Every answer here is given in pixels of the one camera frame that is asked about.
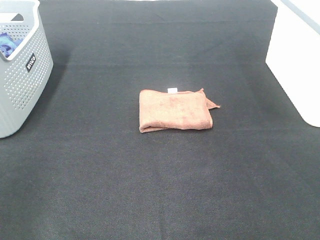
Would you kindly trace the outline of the white plastic basket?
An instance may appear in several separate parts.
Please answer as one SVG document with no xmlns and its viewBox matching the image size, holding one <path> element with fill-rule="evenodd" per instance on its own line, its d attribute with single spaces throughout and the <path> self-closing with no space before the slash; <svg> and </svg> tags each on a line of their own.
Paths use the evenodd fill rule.
<svg viewBox="0 0 320 240">
<path fill-rule="evenodd" d="M 275 0 L 265 62 L 302 119 L 320 126 L 320 2 Z"/>
</svg>

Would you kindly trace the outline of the brown microfiber towel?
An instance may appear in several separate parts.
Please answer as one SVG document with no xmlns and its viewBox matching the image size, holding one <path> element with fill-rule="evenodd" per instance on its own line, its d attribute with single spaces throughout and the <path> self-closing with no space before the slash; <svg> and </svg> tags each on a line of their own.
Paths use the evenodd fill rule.
<svg viewBox="0 0 320 240">
<path fill-rule="evenodd" d="M 210 129 L 213 127 L 210 110 L 218 108 L 203 89 L 176 93 L 144 89 L 139 93 L 139 131 Z"/>
</svg>

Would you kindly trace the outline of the grey perforated laundry basket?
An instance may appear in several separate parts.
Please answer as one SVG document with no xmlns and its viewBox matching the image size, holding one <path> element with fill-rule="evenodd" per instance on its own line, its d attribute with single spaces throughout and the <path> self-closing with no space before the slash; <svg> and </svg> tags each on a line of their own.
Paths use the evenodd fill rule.
<svg viewBox="0 0 320 240">
<path fill-rule="evenodd" d="M 20 40 L 0 54 L 0 137 L 17 132 L 39 100 L 53 69 L 53 59 L 38 0 L 2 0 L 0 32 Z"/>
</svg>

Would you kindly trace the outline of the blue cloth in basket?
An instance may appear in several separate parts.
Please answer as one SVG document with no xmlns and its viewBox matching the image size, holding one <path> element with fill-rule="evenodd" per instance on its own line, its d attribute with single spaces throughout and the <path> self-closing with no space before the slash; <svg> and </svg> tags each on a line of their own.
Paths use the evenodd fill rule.
<svg viewBox="0 0 320 240">
<path fill-rule="evenodd" d="M 0 51 L 8 58 L 20 45 L 22 39 L 13 40 L 6 32 L 0 34 Z"/>
</svg>

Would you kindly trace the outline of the black table cloth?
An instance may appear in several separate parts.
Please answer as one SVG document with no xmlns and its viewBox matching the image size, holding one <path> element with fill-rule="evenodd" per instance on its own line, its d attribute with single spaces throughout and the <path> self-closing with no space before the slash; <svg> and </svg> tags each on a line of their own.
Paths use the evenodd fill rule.
<svg viewBox="0 0 320 240">
<path fill-rule="evenodd" d="M 50 79 L 0 141 L 3 240 L 317 240 L 320 130 L 265 63 L 269 0 L 42 0 Z M 200 89 L 210 129 L 141 133 Z"/>
</svg>

